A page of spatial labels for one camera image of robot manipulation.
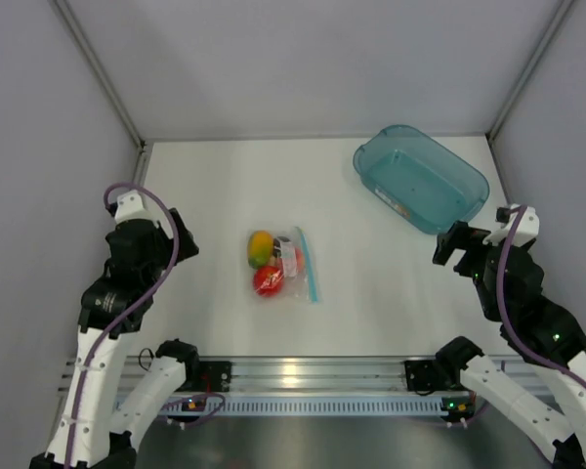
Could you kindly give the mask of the red fake tomato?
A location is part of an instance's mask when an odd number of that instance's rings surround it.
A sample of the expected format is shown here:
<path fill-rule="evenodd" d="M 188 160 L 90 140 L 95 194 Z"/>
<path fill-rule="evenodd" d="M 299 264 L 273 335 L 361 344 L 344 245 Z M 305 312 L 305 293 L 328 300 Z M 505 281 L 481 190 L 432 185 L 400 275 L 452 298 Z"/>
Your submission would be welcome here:
<path fill-rule="evenodd" d="M 253 289 L 261 297 L 273 297 L 284 286 L 284 275 L 280 268 L 264 266 L 258 269 L 252 280 Z"/>

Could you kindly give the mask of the yellow green fake mango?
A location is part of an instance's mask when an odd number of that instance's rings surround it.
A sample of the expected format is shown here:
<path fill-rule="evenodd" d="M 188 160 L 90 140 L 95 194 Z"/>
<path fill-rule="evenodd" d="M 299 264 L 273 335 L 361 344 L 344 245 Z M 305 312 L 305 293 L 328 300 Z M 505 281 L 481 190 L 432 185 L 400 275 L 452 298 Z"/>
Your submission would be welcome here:
<path fill-rule="evenodd" d="M 265 266 L 273 251 L 273 236 L 267 231 L 256 231 L 250 235 L 247 243 L 248 264 L 253 269 Z"/>

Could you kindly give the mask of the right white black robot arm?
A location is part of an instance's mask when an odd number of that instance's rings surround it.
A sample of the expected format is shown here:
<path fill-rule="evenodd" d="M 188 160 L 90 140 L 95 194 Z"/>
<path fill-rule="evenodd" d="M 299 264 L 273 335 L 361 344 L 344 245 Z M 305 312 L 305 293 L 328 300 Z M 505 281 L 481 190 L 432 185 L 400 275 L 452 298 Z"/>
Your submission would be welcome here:
<path fill-rule="evenodd" d="M 435 355 L 440 383 L 484 399 L 520 429 L 553 468 L 586 468 L 586 335 L 575 317 L 548 299 L 544 272 L 528 241 L 503 249 L 489 232 L 455 223 L 437 240 L 433 261 L 476 288 L 483 314 L 516 352 L 504 365 L 470 339 L 452 339 Z"/>

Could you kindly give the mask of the clear zip top bag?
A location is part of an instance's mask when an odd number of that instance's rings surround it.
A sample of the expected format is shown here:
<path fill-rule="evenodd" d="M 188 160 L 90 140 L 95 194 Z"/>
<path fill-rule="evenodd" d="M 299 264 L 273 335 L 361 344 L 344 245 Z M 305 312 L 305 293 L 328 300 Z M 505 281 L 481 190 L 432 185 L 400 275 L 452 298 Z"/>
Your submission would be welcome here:
<path fill-rule="evenodd" d="M 247 239 L 246 259 L 253 292 L 264 299 L 320 300 L 314 256 L 301 227 L 285 231 L 257 230 Z"/>

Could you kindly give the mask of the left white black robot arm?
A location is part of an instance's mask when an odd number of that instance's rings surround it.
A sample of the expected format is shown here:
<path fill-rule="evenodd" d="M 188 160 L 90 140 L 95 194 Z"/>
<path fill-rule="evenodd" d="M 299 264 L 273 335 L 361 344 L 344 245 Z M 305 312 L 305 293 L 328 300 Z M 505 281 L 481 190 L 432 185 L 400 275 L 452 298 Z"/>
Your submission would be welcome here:
<path fill-rule="evenodd" d="M 33 468 L 135 467 L 141 441 L 167 400 L 200 381 L 196 347 L 166 340 L 123 405 L 115 404 L 124 363 L 154 293 L 173 267 L 199 249 L 176 209 L 164 212 L 169 234 L 142 206 L 113 204 L 110 211 L 110 256 L 102 276 L 81 297 L 64 412 L 47 449 L 31 459 Z"/>

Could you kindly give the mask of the dark red fake fig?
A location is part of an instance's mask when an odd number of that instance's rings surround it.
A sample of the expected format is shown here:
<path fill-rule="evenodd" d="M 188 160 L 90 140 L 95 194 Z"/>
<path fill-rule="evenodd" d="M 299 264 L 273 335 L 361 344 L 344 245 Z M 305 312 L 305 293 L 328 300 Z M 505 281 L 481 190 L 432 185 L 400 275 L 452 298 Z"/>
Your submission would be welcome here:
<path fill-rule="evenodd" d="M 282 255 L 288 256 L 290 252 L 295 252 L 293 242 L 286 236 L 276 236 L 273 239 L 272 256 L 279 258 Z"/>

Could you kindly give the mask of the pink fake peach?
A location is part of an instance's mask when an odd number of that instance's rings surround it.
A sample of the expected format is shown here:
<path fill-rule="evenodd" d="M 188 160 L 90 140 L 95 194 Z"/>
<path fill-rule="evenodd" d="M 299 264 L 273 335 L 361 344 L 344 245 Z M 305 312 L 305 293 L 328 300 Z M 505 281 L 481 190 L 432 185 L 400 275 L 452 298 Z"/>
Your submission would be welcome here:
<path fill-rule="evenodd" d="M 282 265 L 287 277 L 295 277 L 305 268 L 305 257 L 302 250 L 295 246 L 295 252 L 290 252 L 288 256 L 282 255 Z"/>

